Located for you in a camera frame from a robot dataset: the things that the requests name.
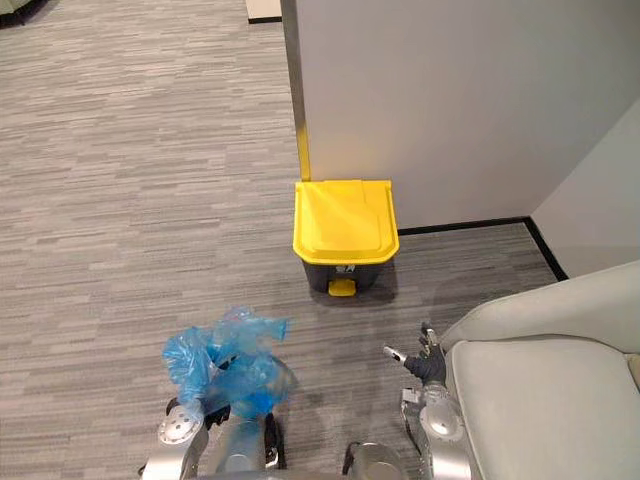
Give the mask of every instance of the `blue plastic bag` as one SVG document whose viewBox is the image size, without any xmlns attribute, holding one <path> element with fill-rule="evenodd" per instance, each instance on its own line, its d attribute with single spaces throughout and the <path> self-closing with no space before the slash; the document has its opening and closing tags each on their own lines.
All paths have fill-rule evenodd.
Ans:
<svg viewBox="0 0 640 480">
<path fill-rule="evenodd" d="M 178 401 L 205 415 L 227 405 L 248 418 L 269 413 L 296 385 L 293 372 L 264 342 L 282 341 L 286 330 L 284 319 L 236 308 L 213 328 L 192 327 L 171 337 L 163 357 L 169 378 L 180 386 Z"/>
</svg>

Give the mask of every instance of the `white armchair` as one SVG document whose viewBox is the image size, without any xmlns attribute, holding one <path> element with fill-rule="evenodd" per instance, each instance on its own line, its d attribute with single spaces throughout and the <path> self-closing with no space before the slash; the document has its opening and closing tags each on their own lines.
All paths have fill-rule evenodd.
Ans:
<svg viewBox="0 0 640 480">
<path fill-rule="evenodd" d="M 640 262 L 485 303 L 442 346 L 484 480 L 640 478 Z"/>
</svg>

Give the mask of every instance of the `black baseboard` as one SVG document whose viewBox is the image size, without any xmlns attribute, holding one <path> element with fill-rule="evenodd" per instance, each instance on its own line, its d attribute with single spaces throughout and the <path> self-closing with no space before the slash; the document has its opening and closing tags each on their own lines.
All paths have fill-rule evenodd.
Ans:
<svg viewBox="0 0 640 480">
<path fill-rule="evenodd" d="M 482 227 L 495 227 L 497 225 L 509 225 L 513 223 L 524 223 L 525 227 L 529 231 L 531 238 L 536 242 L 540 253 L 544 257 L 547 265 L 555 275 L 556 279 L 561 282 L 567 280 L 569 277 L 562 270 L 562 267 L 553 255 L 553 252 L 546 244 L 542 234 L 538 229 L 538 226 L 531 217 L 510 217 L 510 218 L 494 218 L 491 220 L 480 220 L 477 222 L 461 222 L 461 223 L 448 223 L 445 225 L 432 225 L 430 227 L 413 227 L 413 228 L 400 228 L 398 229 L 398 235 L 417 235 L 422 233 L 436 233 L 436 232 L 449 232 L 451 230 L 464 230 L 468 228 L 482 228 Z"/>
<path fill-rule="evenodd" d="M 447 223 L 444 225 L 432 225 L 430 227 L 400 228 L 398 229 L 398 235 L 416 235 L 418 233 L 449 232 L 451 230 L 464 230 L 466 228 L 495 227 L 496 225 L 521 223 L 524 222 L 525 218 L 527 217 L 493 218 L 491 220 L 480 220 L 477 222 Z"/>
<path fill-rule="evenodd" d="M 282 17 L 258 17 L 258 18 L 250 18 L 249 23 L 276 23 L 282 22 Z"/>
<path fill-rule="evenodd" d="M 536 245 L 538 246 L 538 249 L 540 249 L 542 256 L 547 261 L 547 265 L 549 265 L 549 268 L 556 276 L 558 281 L 561 282 L 563 280 L 567 280 L 569 278 L 568 275 L 564 272 L 564 270 L 558 263 L 558 260 L 556 260 L 556 257 L 549 248 L 549 245 L 547 245 L 547 242 L 545 242 L 544 238 L 542 238 L 542 234 L 540 233 L 536 222 L 533 221 L 533 218 L 525 218 L 524 225 L 525 227 L 527 227 L 527 230 L 529 230 L 531 238 L 533 238 L 533 241 L 536 242 Z"/>
</svg>

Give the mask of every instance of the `yellow trash can lid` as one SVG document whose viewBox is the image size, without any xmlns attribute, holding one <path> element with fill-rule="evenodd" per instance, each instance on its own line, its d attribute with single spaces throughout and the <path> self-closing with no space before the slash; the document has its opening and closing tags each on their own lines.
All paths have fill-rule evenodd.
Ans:
<svg viewBox="0 0 640 480">
<path fill-rule="evenodd" d="M 293 249 L 315 265 L 367 265 L 399 247 L 390 181 L 297 182 Z"/>
</svg>

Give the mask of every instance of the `label on trash can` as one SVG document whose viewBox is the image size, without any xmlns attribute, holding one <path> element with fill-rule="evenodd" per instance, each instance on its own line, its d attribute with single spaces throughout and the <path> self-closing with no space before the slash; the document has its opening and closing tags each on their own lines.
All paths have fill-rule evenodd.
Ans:
<svg viewBox="0 0 640 480">
<path fill-rule="evenodd" d="M 338 273 L 353 273 L 355 271 L 355 265 L 336 265 L 336 272 Z"/>
</svg>

